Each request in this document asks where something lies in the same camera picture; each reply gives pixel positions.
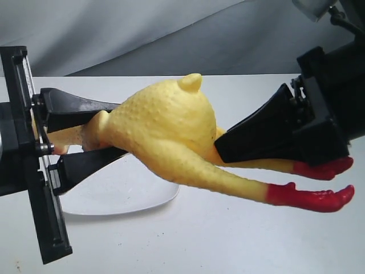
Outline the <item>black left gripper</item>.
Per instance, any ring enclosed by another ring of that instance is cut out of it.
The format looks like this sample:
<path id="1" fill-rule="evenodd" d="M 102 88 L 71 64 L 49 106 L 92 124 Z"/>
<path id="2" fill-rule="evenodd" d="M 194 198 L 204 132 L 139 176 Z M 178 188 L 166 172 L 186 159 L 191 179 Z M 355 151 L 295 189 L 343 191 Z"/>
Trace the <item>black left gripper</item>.
<path id="1" fill-rule="evenodd" d="M 72 254 L 57 196 L 128 152 L 104 148 L 62 155 L 50 165 L 54 146 L 47 132 L 88 123 L 99 111 L 118 104 L 82 98 L 57 88 L 35 93 L 27 48 L 1 47 L 9 101 L 1 103 L 1 195 L 27 191 L 44 264 Z"/>

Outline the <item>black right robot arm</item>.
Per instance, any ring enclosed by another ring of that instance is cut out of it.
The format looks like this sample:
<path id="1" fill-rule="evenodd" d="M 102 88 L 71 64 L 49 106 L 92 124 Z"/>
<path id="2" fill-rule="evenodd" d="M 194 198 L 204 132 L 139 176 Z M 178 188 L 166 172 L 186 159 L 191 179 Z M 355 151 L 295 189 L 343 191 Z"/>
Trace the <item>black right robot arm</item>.
<path id="1" fill-rule="evenodd" d="M 297 58 L 300 74 L 215 141 L 225 163 L 287 159 L 310 166 L 349 156 L 364 136 L 364 2 L 295 1 L 313 21 L 325 14 L 354 39 L 333 51 L 315 47 Z"/>

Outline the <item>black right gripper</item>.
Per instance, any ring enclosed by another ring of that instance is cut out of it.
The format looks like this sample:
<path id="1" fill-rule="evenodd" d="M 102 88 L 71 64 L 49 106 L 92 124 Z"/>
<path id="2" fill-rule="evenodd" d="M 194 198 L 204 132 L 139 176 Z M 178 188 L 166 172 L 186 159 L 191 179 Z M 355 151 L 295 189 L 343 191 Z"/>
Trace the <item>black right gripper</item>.
<path id="1" fill-rule="evenodd" d="M 348 156 L 350 142 L 364 136 L 364 46 L 329 53 L 315 47 L 297 62 L 309 119 L 301 126 L 297 100 L 280 85 L 256 111 L 217 134 L 223 165 L 318 166 Z"/>

